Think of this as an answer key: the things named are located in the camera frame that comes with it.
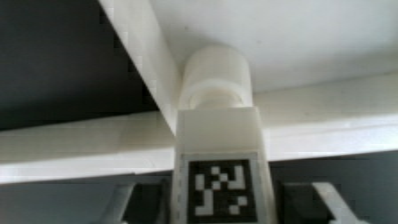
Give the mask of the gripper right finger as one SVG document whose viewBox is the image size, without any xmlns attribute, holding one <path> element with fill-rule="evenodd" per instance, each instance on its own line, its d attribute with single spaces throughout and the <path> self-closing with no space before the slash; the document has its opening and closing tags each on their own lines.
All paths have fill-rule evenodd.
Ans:
<svg viewBox="0 0 398 224">
<path fill-rule="evenodd" d="M 369 224 L 360 220 L 328 182 L 280 185 L 282 224 Z"/>
</svg>

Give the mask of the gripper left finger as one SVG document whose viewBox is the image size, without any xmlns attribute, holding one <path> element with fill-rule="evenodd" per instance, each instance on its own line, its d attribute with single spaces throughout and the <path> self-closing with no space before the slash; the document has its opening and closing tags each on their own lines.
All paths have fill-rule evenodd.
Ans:
<svg viewBox="0 0 398 224">
<path fill-rule="evenodd" d="M 117 185 L 95 224 L 168 224 L 168 186 Z"/>
</svg>

